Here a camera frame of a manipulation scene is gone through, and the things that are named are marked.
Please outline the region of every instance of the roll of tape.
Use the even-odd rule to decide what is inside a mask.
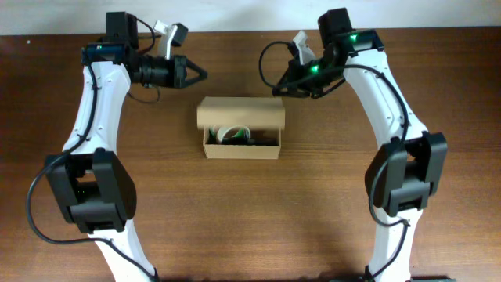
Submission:
[[[238,130],[233,136],[227,136],[228,133]],[[215,136],[216,142],[221,144],[225,138],[243,137],[249,139],[251,137],[251,130],[247,126],[235,125],[229,127],[211,128],[211,134]]]

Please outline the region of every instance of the white arm segment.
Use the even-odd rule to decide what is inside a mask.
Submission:
[[[97,94],[96,115],[88,134],[87,141],[82,143],[71,154],[93,154],[97,148],[117,153],[117,133],[120,114],[124,98],[131,86],[131,80],[124,65],[116,65],[112,62],[92,63],[92,69],[99,86]],[[84,68],[84,93],[78,109],[77,121],[70,138],[64,144],[64,150],[72,147],[83,135],[88,118],[91,113],[93,99],[92,79],[88,68]],[[148,262],[142,251],[139,238],[135,232],[134,222],[129,219],[125,223],[123,232],[116,230],[97,230],[88,235],[91,238],[104,238],[112,240],[113,244],[129,258],[144,267],[151,275],[155,275],[155,269]],[[108,266],[111,268],[117,282],[126,281],[150,281],[136,266],[120,257],[104,243],[96,242],[104,255]]]
[[[427,131],[426,127],[412,112],[400,92],[393,75],[391,75],[386,53],[384,51],[380,52],[376,49],[371,49],[359,52],[357,56],[348,57],[346,64],[361,64],[373,67],[383,72],[387,79],[393,84],[402,97],[409,113],[409,131],[407,132],[406,139],[419,138],[423,135],[423,131]],[[344,71],[344,77],[357,93],[367,113],[367,117],[373,127],[374,135],[376,136],[377,147],[380,148],[382,144],[389,143],[390,139],[394,136],[402,136],[402,112],[397,99],[384,81],[380,78],[376,78],[376,75],[370,71],[355,68],[346,69]],[[376,277],[376,282],[404,282],[410,280],[410,252],[413,245],[416,224],[422,213],[423,211],[417,211],[417,209],[414,208],[407,211],[401,211],[397,216],[390,217],[383,208],[376,209],[377,217],[383,222],[395,222],[399,219],[409,219],[411,225],[407,230],[404,245],[397,259],[386,268],[382,274]],[[400,241],[402,231],[403,225],[401,224],[391,228],[377,225],[374,253],[369,263],[369,271],[372,274],[381,269],[381,267],[391,259]]]

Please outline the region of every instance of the brown surface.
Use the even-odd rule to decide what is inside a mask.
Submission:
[[[204,96],[270,96],[258,76],[259,52],[294,34],[190,34],[179,51],[206,68],[209,79],[166,89],[156,105],[124,102],[119,157],[138,190],[142,246],[161,276],[293,279],[360,273],[369,261],[375,224],[363,176],[376,143],[348,85],[321,100],[284,100],[278,161],[204,158],[196,105]],[[309,34],[320,54],[318,32]],[[381,30],[380,36],[413,111],[431,132],[444,132],[450,148],[438,193],[417,227],[412,273],[498,280],[501,29]],[[45,155],[60,151],[70,134],[82,90],[79,50],[94,38],[0,38],[0,280],[112,280],[96,246],[46,244],[24,214],[27,188]],[[287,60],[283,47],[272,50],[269,80],[279,78]],[[81,236],[63,221],[45,180],[33,209],[49,236]]]

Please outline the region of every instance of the robotic arm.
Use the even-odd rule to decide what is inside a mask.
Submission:
[[[125,12],[107,13],[106,36],[82,49],[82,62],[87,67],[77,120],[63,155],[48,156],[44,168],[63,217],[87,233],[89,239],[47,238],[31,218],[32,188],[27,201],[28,221],[38,236],[54,244],[95,241],[116,281],[158,280],[134,227],[134,183],[117,158],[117,130],[124,98],[131,83],[180,89],[207,78],[207,72],[185,56],[171,56],[171,46],[180,46],[184,41],[186,27],[157,21],[154,28],[163,38],[160,55],[152,57],[145,53],[153,44],[146,51],[138,51],[138,21],[142,22]],[[154,43],[156,35],[147,27]],[[198,76],[187,79],[187,68]],[[89,174],[96,180],[83,181],[82,177]]]
[[[376,31],[354,30],[346,9],[322,15],[319,29],[323,58],[315,58],[306,44],[306,33],[300,31],[292,42],[273,42],[265,47],[259,61],[261,78],[273,88],[274,96],[318,99],[345,81],[355,90],[379,148],[365,179],[371,215],[378,223],[376,241],[361,279],[411,280],[413,235],[428,198],[437,191],[447,151],[445,137],[428,133],[410,109],[390,72]],[[293,59],[279,84],[271,85],[262,74],[261,62],[265,51],[277,43],[285,43]],[[336,80],[339,82],[334,87],[323,90]]]

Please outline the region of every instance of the green light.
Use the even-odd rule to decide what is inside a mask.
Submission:
[[[312,71],[312,73],[318,73],[319,72],[319,66],[313,66],[310,71]]]

